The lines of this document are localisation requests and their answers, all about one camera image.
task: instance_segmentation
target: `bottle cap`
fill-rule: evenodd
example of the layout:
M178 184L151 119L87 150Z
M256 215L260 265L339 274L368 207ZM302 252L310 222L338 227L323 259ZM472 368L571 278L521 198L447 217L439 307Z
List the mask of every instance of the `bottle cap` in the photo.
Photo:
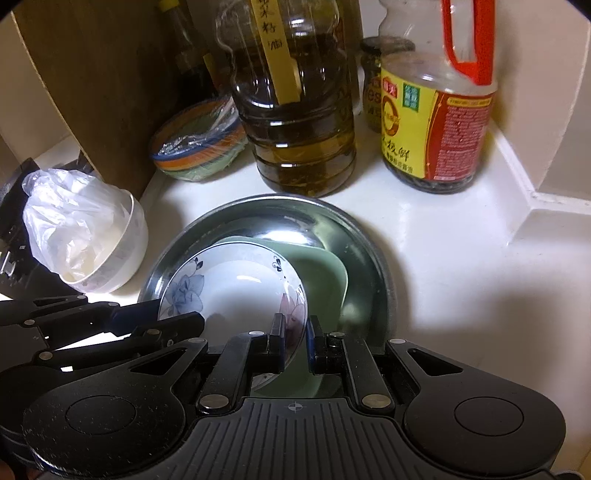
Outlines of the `bottle cap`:
M170 10L171 8L178 7L178 0L160 0L158 1L158 8L162 13Z

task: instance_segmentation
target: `plastic bag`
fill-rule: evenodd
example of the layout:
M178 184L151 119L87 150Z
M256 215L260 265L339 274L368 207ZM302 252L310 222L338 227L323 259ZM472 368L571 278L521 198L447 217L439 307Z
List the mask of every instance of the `plastic bag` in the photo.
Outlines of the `plastic bag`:
M76 170L38 170L26 176L22 218L33 256L66 281L101 265L129 219L129 194Z
M219 135L228 133L228 129L238 120L238 109L232 97L226 98L217 108L195 118L176 132L160 148L159 155L186 153L195 147L207 145Z

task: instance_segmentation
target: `colorful bowl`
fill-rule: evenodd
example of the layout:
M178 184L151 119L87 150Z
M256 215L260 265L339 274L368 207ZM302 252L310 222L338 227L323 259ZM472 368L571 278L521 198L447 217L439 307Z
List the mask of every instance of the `colorful bowl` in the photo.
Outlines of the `colorful bowl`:
M162 154L162 146L175 135L206 132L215 121L212 115L225 104L227 98L207 100L193 105L166 122L151 138L148 146L150 158L166 174L180 180L199 181L226 168L244 149L246 133L240 119L212 135L204 134L199 145L182 153Z

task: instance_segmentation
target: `white bowl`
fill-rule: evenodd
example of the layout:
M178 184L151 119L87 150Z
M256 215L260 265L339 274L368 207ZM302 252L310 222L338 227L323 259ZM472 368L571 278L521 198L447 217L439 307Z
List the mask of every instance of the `white bowl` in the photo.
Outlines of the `white bowl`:
M164 290L158 319L199 312L202 337L225 345L234 335L252 330L269 333L276 313L286 316L286 364L303 337L308 302L301 280L277 252L250 242L213 245L183 264ZM259 375L253 388L274 375Z
M94 271L83 279L71 282L61 280L82 293L109 293L117 290L134 276L144 259L148 247L148 225L144 209L132 194L126 193L125 209L129 220L115 248Z

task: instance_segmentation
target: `white countertop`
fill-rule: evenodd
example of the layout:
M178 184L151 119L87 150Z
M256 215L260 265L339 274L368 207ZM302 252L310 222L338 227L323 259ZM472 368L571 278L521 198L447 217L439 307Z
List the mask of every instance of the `white countertop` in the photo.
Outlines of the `white countertop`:
M357 142L352 179L324 200L354 216L383 249L398 297L396 335L550 397L568 424L556 468L577 468L591 446L591 252L507 245L486 170L466 192L434 196L387 170L379 135L362 121ZM184 227L270 189L245 152L210 181L158 173L147 192L150 242L142 267L120 290L89 295L91 301L133 303L153 262Z

